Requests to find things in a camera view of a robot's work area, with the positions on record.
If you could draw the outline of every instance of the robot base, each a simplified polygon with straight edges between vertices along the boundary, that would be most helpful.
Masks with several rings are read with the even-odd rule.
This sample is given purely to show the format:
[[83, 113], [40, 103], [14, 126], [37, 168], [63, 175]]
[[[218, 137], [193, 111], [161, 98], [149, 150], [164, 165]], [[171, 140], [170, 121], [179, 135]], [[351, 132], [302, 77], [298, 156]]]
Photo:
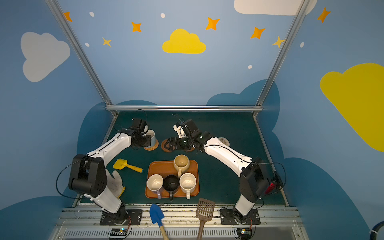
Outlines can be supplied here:
[[103, 212], [101, 214], [101, 226], [125, 226], [129, 224], [129, 218], [132, 220], [132, 225], [140, 225], [142, 210], [140, 209], [125, 209], [125, 204], [122, 203], [119, 210], [115, 214]]
[[259, 212], [257, 211], [257, 209], [251, 209], [246, 218], [247, 220], [243, 223], [238, 223], [237, 220], [235, 220], [232, 209], [227, 209], [225, 207], [222, 207], [220, 209], [221, 225], [238, 225], [238, 224], [251, 225], [250, 218], [252, 218], [252, 225], [253, 224], [260, 225], [261, 222], [260, 222]]

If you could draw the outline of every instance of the black mug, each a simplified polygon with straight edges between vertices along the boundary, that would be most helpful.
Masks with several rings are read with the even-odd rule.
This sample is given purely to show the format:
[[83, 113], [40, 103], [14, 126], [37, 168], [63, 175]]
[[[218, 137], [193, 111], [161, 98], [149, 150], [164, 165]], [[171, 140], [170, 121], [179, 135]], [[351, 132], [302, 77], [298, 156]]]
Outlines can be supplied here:
[[173, 194], [179, 189], [179, 179], [175, 175], [168, 175], [163, 180], [163, 188], [169, 192], [169, 200], [173, 201]]

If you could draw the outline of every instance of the star decal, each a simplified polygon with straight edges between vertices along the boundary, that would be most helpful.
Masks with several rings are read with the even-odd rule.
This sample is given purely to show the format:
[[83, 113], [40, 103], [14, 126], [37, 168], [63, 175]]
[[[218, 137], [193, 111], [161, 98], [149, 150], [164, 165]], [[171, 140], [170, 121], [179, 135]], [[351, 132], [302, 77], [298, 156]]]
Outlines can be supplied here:
[[253, 33], [251, 38], [258, 38], [258, 39], [260, 39], [262, 37], [262, 33], [263, 33], [264, 30], [265, 30], [265, 28], [264, 29], [258, 29], [257, 27], [255, 27], [255, 32]]
[[72, 22], [72, 19], [70, 18], [70, 12], [66, 12], [66, 13], [64, 13], [64, 16], [65, 16], [65, 18], [66, 18], [68, 21]]
[[213, 20], [211, 18], [208, 18], [208, 26], [205, 30], [213, 29], [216, 31], [216, 24], [219, 21], [219, 19]]
[[107, 40], [104, 39], [104, 43], [103, 43], [103, 45], [108, 45], [108, 46], [111, 47], [111, 45], [109, 44], [110, 41], [112, 41], [112, 40], [108, 40], [108, 41], [107, 41]]
[[277, 46], [280, 48], [281, 43], [284, 42], [284, 41], [285, 41], [285, 39], [281, 40], [281, 39], [280, 39], [280, 36], [278, 36], [278, 37], [277, 37], [277, 42], [274, 43], [274, 44], [272, 44], [272, 46], [273, 46], [273, 45], [277, 45]]
[[134, 22], [131, 22], [131, 23], [132, 23], [132, 25], [133, 25], [133, 30], [132, 30], [132, 32], [134, 32], [134, 31], [141, 32], [141, 30], [140, 30], [140, 25], [141, 25], [141, 23], [138, 23], [138, 24], [136, 24], [136, 23], [134, 23]]
[[321, 22], [323, 23], [325, 18], [328, 16], [328, 14], [330, 14], [331, 12], [328, 12], [325, 8], [323, 10], [323, 13], [319, 16], [319, 18], [317, 20], [321, 20]]

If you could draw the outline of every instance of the mounting plate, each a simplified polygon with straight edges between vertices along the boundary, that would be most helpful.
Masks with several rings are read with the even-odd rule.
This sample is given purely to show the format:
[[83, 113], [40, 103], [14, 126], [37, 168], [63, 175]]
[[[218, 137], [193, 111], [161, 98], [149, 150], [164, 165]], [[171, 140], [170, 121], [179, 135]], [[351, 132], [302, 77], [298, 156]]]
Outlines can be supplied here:
[[[260, 217], [259, 212], [257, 209], [251, 209], [248, 213], [247, 221], [244, 223], [244, 225], [251, 225], [250, 217], [252, 218], [252, 225], [260, 225]], [[221, 225], [238, 225], [239, 223], [235, 221], [235, 218], [233, 217], [233, 210], [227, 209], [225, 207], [222, 207], [220, 209], [220, 220]]]
[[[141, 215], [142, 215], [143, 210], [141, 210], [141, 209], [126, 209], [126, 212], [127, 212], [127, 217], [131, 217], [132, 225], [140, 225]], [[101, 218], [100, 225], [101, 226], [103, 226], [103, 225], [125, 226], [125, 225], [128, 225], [128, 223], [129, 223], [129, 220], [127, 220], [123, 224], [117, 225], [114, 223], [115, 221], [116, 221], [115, 219], [109, 218], [107, 215], [105, 215], [104, 218]]]

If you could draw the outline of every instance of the orange tray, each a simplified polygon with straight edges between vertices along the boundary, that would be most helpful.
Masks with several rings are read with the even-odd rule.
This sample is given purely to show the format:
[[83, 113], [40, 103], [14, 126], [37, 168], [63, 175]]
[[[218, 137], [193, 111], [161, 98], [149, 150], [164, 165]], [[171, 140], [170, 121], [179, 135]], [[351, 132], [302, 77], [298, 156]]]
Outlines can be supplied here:
[[[195, 160], [190, 161], [189, 169], [187, 172], [192, 173], [196, 177], [196, 188], [193, 192], [191, 192], [191, 197], [194, 197], [200, 191], [199, 171], [197, 168], [197, 162]], [[171, 174], [177, 176], [177, 171], [176, 171], [175, 167], [173, 166], [173, 161], [156, 161], [156, 162], [152, 162], [149, 165], [147, 180], [153, 174], [159, 174], [164, 179], [166, 176], [171, 175]], [[157, 198], [157, 194], [152, 192], [151, 190], [149, 190], [147, 185], [145, 187], [145, 196], [147, 198], [150, 198], [150, 199]], [[186, 197], [186, 196], [187, 196], [187, 194], [184, 193], [180, 187], [177, 190], [177, 192], [173, 195], [173, 197]], [[169, 198], [169, 193], [167, 191], [163, 190], [161, 192], [161, 198]]]

